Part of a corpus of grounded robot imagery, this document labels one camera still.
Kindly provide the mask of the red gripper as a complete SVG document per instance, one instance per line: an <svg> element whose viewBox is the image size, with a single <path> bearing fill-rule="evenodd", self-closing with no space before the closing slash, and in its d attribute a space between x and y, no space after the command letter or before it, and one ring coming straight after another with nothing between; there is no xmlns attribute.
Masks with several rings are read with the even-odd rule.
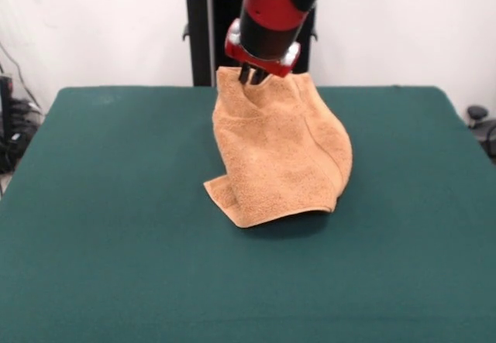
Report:
<svg viewBox="0 0 496 343"><path fill-rule="evenodd" d="M261 84L266 74L286 77L294 69L301 45L290 32L270 31L249 19L235 19L228 28L224 50L226 56L241 63L239 82L245 85L255 69L251 85Z"/></svg>

